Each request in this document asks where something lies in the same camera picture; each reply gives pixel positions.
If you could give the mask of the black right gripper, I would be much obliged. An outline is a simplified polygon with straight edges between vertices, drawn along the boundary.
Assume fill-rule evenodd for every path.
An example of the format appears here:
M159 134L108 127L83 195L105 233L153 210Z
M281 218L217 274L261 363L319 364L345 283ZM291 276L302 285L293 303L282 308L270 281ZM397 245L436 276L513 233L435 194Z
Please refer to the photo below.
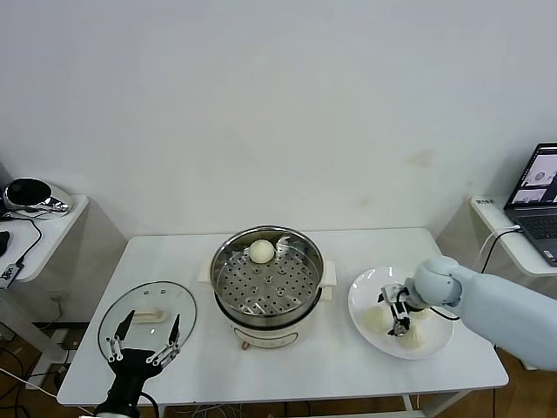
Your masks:
M377 302L381 303L384 301L384 294L381 293L378 297ZM395 337L402 337L409 331L411 322L406 309L406 303L401 300L394 301L391 304L390 308L393 314L393 328L387 334Z

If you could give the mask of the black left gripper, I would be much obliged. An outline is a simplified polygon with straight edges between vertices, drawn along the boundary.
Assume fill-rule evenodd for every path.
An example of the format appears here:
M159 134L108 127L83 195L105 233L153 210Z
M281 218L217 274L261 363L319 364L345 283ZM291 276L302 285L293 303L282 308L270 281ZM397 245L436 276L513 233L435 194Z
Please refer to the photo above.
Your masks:
M168 366L180 353L179 322L180 315L173 322L168 341L156 353L152 350L125 348L124 340L134 317L131 310L122 320L112 337L106 337L109 348L109 367L115 375L110 395L139 395L144 384L163 372L162 366Z

